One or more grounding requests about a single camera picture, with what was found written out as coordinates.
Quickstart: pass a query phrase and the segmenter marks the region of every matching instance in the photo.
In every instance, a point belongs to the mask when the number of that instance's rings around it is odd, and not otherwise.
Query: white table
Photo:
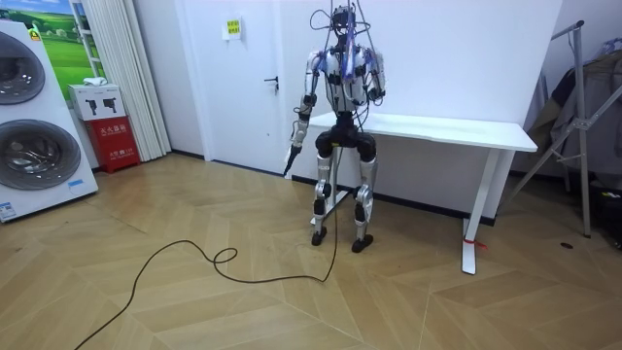
[[[309,125],[331,128],[335,123],[333,113],[311,118]],[[537,146],[523,128],[512,122],[482,122],[449,118],[431,118],[402,115],[369,114],[364,131],[377,135],[423,139],[433,142],[462,146],[482,147],[489,150],[482,180],[477,190],[470,218],[465,219],[463,229],[463,272],[475,274],[475,236],[482,217],[484,204],[497,168],[501,150],[535,152]],[[328,198],[329,214],[346,196],[336,193],[337,157],[333,157],[330,174],[332,194]]]

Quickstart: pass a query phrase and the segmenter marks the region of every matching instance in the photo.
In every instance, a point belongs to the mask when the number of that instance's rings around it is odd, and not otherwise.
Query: black bag
[[[622,248],[622,191],[590,186],[592,216],[615,240],[617,248]]]

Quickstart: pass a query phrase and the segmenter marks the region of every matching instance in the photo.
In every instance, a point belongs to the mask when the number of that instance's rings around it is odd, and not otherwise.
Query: washing machine
[[[41,37],[0,20],[0,221],[96,191]]]

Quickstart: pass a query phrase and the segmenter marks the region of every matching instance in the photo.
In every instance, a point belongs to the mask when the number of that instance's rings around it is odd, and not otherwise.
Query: white curtain
[[[171,151],[132,0],[83,0],[106,73],[121,87],[142,161]]]

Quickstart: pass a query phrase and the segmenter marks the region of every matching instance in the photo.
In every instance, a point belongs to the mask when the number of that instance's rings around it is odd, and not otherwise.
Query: baseboard
[[[212,160],[213,162],[216,162],[218,164],[224,164],[224,165],[229,165],[229,166],[234,166],[240,169],[245,169],[245,170],[251,170],[251,171],[255,171],[255,172],[260,172],[262,174],[267,174],[267,175],[272,175],[272,176],[276,176],[276,177],[284,177],[283,174],[279,174],[279,173],[275,173],[272,171],[267,171],[267,170],[261,170],[261,169],[256,169],[254,167],[250,167],[250,166],[245,166],[245,165],[239,165],[239,164],[234,164],[234,163],[230,163],[228,161],[223,161],[223,160],[217,160],[214,159]]]
[[[315,184],[317,183],[317,180],[304,178],[301,176],[292,176],[292,180],[299,182],[299,183],[312,185],[312,186],[315,186]],[[351,192],[353,189],[347,186],[338,185],[337,190]],[[414,200],[398,198],[398,197],[394,197],[392,195],[387,195],[387,194],[381,194],[381,193],[375,192],[373,194],[373,198],[377,200],[382,200],[388,203],[393,203],[393,204],[405,206],[408,208],[418,209],[418,210],[424,210],[424,211],[431,212],[434,214],[440,214],[440,215],[444,215],[444,216],[456,218],[456,219],[468,219],[468,217],[470,217],[469,213],[463,212],[460,210],[443,208],[443,207],[439,207],[439,206],[435,206],[431,204],[417,202]],[[495,225],[496,220],[497,219],[482,217],[479,223],[482,225],[493,227]]]
[[[523,178],[525,177],[525,175],[527,175],[527,172],[525,171],[517,171],[517,170],[509,171],[509,176],[512,176],[512,177]],[[552,176],[552,175],[535,174],[534,177],[532,177],[532,179],[551,182],[551,183],[557,183],[557,184],[564,184],[564,178],[558,177],[558,176]]]
[[[171,153],[174,153],[176,155],[182,155],[182,156],[190,157],[190,158],[196,158],[196,159],[205,160],[205,157],[203,155],[194,154],[192,152],[186,152],[186,151],[180,151],[180,150],[171,150]]]

